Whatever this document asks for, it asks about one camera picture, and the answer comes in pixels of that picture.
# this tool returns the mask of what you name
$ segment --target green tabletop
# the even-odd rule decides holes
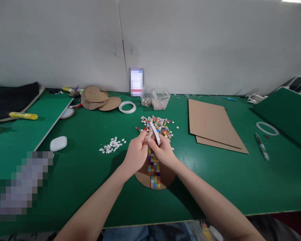
[[[132,101],[132,114],[118,109],[109,112],[75,110],[61,119],[48,134],[38,151],[48,151],[50,141],[68,138],[68,146],[55,153],[37,201],[27,215],[17,222],[0,222],[0,234],[59,230],[76,210],[101,186],[124,160],[128,143],[142,128],[141,116],[158,116],[174,121],[171,145],[186,166],[228,198],[245,215],[301,210],[301,149],[282,135],[267,139],[255,124],[262,121],[245,99],[230,101],[217,96],[191,96],[191,99],[217,104],[227,114],[250,154],[233,152],[196,143],[189,133],[188,99],[172,95],[166,110],[142,107],[140,98],[127,93],[110,92],[122,101]],[[264,160],[254,133],[260,134],[270,161]],[[127,140],[115,153],[102,154],[99,149],[110,138]],[[203,218],[196,202],[176,177],[165,190],[144,187],[135,176],[124,185],[105,227],[177,222]]]

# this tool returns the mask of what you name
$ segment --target phone screen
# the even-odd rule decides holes
[[[129,68],[130,96],[142,96],[144,91],[144,68]]]

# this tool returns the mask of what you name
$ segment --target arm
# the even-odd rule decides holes
[[[177,174],[203,213],[227,240],[264,240],[249,220],[222,194],[179,161],[170,140],[160,135],[161,147],[146,140],[158,159]]]
[[[123,163],[78,209],[61,229],[55,241],[96,241],[124,183],[144,164],[148,144],[144,143],[147,132],[131,140]]]

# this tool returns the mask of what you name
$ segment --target yellow glue stick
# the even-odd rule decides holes
[[[13,118],[38,119],[38,115],[36,114],[20,113],[20,112],[10,112],[9,116]]]
[[[68,87],[63,87],[63,90],[64,90],[64,91],[68,91],[68,92],[70,92],[70,93],[75,91],[74,89],[68,88]]]

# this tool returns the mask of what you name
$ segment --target roll of tape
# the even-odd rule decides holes
[[[158,132],[156,130],[156,127],[154,126],[154,124],[152,122],[150,123],[150,127],[152,128],[152,130],[154,132],[154,135],[155,135],[155,138],[156,138],[156,144],[158,146],[160,146],[161,145],[161,140],[160,140],[160,137],[159,137]]]
[[[130,109],[130,110],[123,110],[122,107],[123,107],[124,105],[126,105],[126,104],[131,104],[131,105],[133,106],[133,108]],[[131,101],[124,101],[124,102],[121,102],[121,104],[119,105],[118,108],[119,108],[119,110],[120,110],[121,112],[123,112],[123,113],[125,113],[125,114],[131,114],[131,113],[133,113],[133,112],[136,110],[136,105],[135,105],[133,102],[131,102]]]
[[[272,130],[274,130],[275,134],[267,132],[266,130],[262,129],[262,127],[260,127],[260,124],[264,124],[265,126],[270,127]],[[269,125],[268,123],[258,122],[256,125],[257,125],[257,128],[259,128],[260,131],[263,131],[265,134],[268,134],[270,136],[277,136],[279,134],[279,131],[277,129],[275,129],[272,125]]]

